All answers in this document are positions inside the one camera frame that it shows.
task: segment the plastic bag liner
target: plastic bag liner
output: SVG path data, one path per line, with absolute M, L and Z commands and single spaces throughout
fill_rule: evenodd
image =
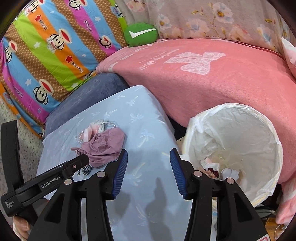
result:
M 283 148 L 266 116 L 247 105 L 226 103 L 191 118 L 182 147 L 187 161 L 202 170 L 200 160 L 221 153 L 230 157 L 223 165 L 240 169 L 237 183 L 254 207 L 273 194 Z

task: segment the colorful striped blanket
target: colorful striped blanket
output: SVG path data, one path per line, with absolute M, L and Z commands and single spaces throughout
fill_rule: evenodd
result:
M 42 137 L 46 117 L 127 45 L 126 27 L 114 0 L 32 1 L 0 43 L 0 94 Z

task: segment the red star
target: red star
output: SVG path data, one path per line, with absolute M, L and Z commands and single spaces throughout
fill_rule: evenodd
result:
M 41 15 L 38 15 L 36 18 L 35 18 L 35 21 L 37 22 L 38 20 L 41 19 Z
M 68 63 L 72 62 L 72 56 L 67 56 L 66 61 L 67 61 Z

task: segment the silver screw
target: silver screw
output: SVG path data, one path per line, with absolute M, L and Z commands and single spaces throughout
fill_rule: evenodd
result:
M 234 180 L 232 178 L 227 178 L 226 180 L 229 184 L 234 184 Z
M 196 177 L 201 177 L 202 172 L 201 171 L 194 171 L 193 175 L 196 176 Z
M 106 175 L 106 173 L 103 171 L 100 171 L 96 174 L 97 177 L 104 177 L 105 175 Z
M 65 181 L 64 181 L 64 184 L 65 185 L 70 185 L 72 183 L 72 179 L 66 179 Z

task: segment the blue stripe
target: blue stripe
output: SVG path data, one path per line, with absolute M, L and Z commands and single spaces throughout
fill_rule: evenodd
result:
M 18 105 L 18 103 L 11 99 L 13 105 L 17 109 L 17 111 L 20 113 L 20 115 L 24 118 L 24 120 L 29 124 L 29 126 L 37 133 L 41 133 L 41 127 L 30 117 L 24 110 Z
M 87 14 L 89 15 L 89 18 L 94 23 L 94 26 L 96 27 L 96 30 L 100 37 L 103 35 L 106 35 L 110 38 L 111 42 L 115 46 L 116 50 L 120 50 L 121 46 L 116 41 L 111 29 L 109 28 L 109 25 L 107 24 L 104 16 L 102 15 L 101 11 L 99 10 L 98 6 L 95 4 L 93 0 L 87 0 L 87 6 L 83 7 Z
M 77 36 L 76 32 L 69 24 L 64 15 L 62 15 L 55 7 L 54 3 L 50 0 L 46 0 L 46 3 L 39 5 L 46 17 L 54 27 L 56 33 L 59 32 L 60 28 L 68 31 L 71 36 L 72 43 L 67 44 L 79 61 L 89 70 L 92 71 L 99 64 L 92 52 L 83 44 L 81 39 Z
M 4 48 L 8 47 L 8 42 L 5 38 L 3 38 L 3 46 Z M 39 87 L 39 82 L 31 75 L 31 73 L 26 69 L 23 63 L 18 59 L 18 57 L 12 53 L 12 59 L 9 63 L 5 63 L 8 65 L 9 72 L 11 76 L 17 81 L 17 83 L 23 88 L 24 91 L 36 102 L 40 107 L 42 107 L 47 112 L 52 112 L 60 102 L 56 101 L 50 95 L 48 96 L 48 104 L 41 104 L 35 99 L 34 88 Z M 29 86 L 26 85 L 27 79 L 31 79 L 31 84 Z

